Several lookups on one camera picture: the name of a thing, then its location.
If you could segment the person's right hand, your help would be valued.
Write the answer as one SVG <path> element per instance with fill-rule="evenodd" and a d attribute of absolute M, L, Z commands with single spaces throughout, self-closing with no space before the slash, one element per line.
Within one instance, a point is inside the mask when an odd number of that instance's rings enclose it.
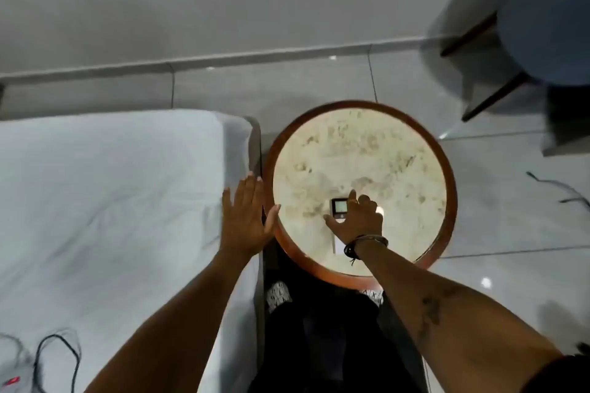
<path fill-rule="evenodd" d="M 358 196 L 352 189 L 348 196 L 348 215 L 343 222 L 342 233 L 336 234 L 343 243 L 349 244 L 358 236 L 382 235 L 383 215 L 377 212 L 378 204 L 372 201 L 372 212 L 359 208 Z"/>

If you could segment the person's left hand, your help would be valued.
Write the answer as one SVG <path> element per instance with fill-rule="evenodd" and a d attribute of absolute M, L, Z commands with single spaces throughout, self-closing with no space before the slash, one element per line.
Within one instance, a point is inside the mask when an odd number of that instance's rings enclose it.
<path fill-rule="evenodd" d="M 254 214 L 244 211 L 245 178 L 246 176 L 240 180 L 234 195 L 231 195 L 233 204 L 231 224 L 223 224 L 222 219 L 220 250 L 225 253 L 229 252 L 247 262 L 259 254 L 271 239 L 266 239 L 264 236 L 265 221 L 262 220 L 264 183 L 262 178 L 255 176 Z"/>

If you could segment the white remote control with display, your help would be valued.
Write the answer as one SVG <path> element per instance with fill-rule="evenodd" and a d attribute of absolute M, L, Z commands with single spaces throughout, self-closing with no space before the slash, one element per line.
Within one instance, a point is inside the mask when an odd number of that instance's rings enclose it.
<path fill-rule="evenodd" d="M 348 215 L 348 199 L 333 198 L 330 200 L 330 214 L 337 223 L 343 223 Z M 336 234 L 332 234 L 334 255 L 345 255 L 345 243 Z"/>

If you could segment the person's left forearm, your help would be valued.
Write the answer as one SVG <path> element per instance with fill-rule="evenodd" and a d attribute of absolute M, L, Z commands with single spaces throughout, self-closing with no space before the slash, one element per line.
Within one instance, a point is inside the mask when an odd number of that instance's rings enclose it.
<path fill-rule="evenodd" d="M 230 296 L 254 255 L 220 249 L 136 330 L 85 393 L 196 393 Z"/>

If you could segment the person's right forearm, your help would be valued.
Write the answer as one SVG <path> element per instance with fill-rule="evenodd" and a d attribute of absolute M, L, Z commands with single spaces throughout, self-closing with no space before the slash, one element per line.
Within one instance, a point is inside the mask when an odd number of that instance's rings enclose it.
<path fill-rule="evenodd" d="M 520 393 L 563 354 L 485 294 L 421 269 L 376 240 L 355 253 L 384 288 L 446 393 Z"/>

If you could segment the round wooden side table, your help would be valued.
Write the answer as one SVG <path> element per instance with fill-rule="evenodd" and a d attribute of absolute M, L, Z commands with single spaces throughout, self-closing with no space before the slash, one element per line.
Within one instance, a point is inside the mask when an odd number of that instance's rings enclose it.
<path fill-rule="evenodd" d="M 264 206 L 282 206 L 276 240 L 301 270 L 353 290 L 375 289 L 364 264 L 335 249 L 323 216 L 350 190 L 383 212 L 389 248 L 429 269 L 451 241 L 458 212 L 453 170 L 437 140 L 386 105 L 345 100 L 300 115 L 267 154 Z"/>

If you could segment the person's black trousers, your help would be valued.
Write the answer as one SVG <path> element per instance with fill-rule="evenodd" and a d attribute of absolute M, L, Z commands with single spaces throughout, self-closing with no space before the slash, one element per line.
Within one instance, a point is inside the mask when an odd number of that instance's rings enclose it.
<path fill-rule="evenodd" d="M 428 393 L 421 356 L 386 296 L 322 282 L 274 240 L 264 251 L 262 365 L 248 393 Z"/>

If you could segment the bed with white sheet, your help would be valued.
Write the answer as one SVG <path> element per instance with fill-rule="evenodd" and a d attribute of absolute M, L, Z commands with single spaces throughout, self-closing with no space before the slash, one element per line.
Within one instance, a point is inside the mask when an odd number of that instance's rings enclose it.
<path fill-rule="evenodd" d="M 0 122 L 0 372 L 83 393 L 219 248 L 253 120 L 196 109 Z"/>

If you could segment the blue chair with wooden legs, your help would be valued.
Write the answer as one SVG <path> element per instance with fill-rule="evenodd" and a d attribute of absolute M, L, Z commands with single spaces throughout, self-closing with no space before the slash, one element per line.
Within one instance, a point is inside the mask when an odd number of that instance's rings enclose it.
<path fill-rule="evenodd" d="M 590 91 L 590 0 L 504 0 L 440 56 L 450 56 L 492 28 L 520 71 L 461 121 L 472 120 L 532 80 L 551 91 Z"/>

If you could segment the person's black sleeve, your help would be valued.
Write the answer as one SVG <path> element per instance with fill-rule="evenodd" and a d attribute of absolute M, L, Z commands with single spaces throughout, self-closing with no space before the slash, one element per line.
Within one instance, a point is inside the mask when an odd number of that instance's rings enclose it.
<path fill-rule="evenodd" d="M 577 350 L 543 367 L 520 393 L 590 393 L 590 344 L 580 342 Z"/>

